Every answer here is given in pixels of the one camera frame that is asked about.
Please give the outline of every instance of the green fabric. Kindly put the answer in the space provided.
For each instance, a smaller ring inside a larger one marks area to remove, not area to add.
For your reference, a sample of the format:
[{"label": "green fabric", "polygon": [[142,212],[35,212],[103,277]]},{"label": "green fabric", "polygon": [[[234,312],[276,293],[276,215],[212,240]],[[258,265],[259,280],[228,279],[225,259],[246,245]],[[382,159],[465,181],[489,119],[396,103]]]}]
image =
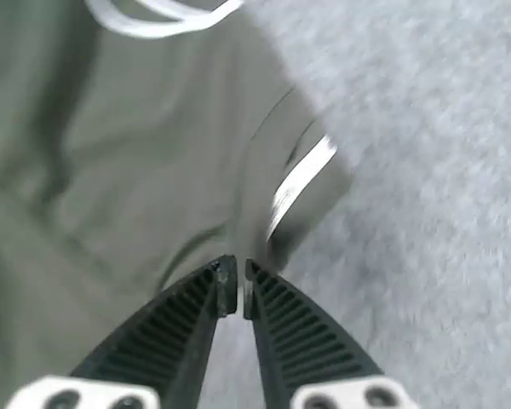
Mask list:
[{"label": "green fabric", "polygon": [[144,41],[78,0],[0,2],[0,407],[196,267],[272,263],[273,194],[314,121],[242,12]]}]

